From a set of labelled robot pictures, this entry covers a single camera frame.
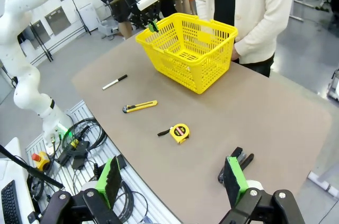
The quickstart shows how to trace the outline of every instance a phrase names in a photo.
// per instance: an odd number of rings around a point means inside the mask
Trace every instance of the marker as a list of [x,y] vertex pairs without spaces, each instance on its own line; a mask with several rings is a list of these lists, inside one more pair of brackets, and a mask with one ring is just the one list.
[[108,85],[105,85],[105,86],[102,88],[102,90],[106,90],[108,87],[110,87],[110,86],[116,84],[116,83],[119,82],[119,81],[122,81],[122,80],[125,79],[125,78],[127,78],[127,75],[123,75],[122,77],[120,77],[120,78],[114,80],[113,82],[109,83]]

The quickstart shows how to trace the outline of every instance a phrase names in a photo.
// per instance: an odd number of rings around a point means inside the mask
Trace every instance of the white cardigan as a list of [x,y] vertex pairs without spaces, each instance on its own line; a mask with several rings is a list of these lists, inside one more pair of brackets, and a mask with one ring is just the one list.
[[[213,19],[215,0],[195,1],[198,16]],[[273,55],[276,38],[287,26],[291,5],[292,0],[235,0],[235,27],[239,32],[235,49],[241,64],[265,61]]]

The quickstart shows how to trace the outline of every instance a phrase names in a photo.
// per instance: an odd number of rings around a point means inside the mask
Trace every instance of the white cabinet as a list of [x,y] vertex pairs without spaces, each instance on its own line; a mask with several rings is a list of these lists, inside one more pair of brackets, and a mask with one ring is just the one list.
[[93,31],[98,27],[100,20],[92,3],[79,9],[79,12],[89,31]]

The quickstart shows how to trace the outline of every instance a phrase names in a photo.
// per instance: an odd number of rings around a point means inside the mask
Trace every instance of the person's hand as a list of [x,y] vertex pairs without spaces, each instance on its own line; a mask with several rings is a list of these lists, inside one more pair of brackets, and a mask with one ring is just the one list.
[[239,57],[240,57],[240,55],[238,54],[238,52],[237,52],[237,50],[235,49],[235,47],[233,47],[231,60],[234,61],[234,60],[238,59]]

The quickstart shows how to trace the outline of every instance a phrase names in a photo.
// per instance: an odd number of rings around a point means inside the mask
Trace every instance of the yellow tape measure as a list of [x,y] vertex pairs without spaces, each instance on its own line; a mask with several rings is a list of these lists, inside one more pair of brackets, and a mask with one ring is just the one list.
[[190,129],[186,124],[179,123],[173,127],[170,127],[168,130],[162,131],[158,133],[158,136],[166,135],[167,133],[170,133],[171,136],[174,138],[174,140],[181,144],[183,143],[187,138],[189,138],[190,135]]

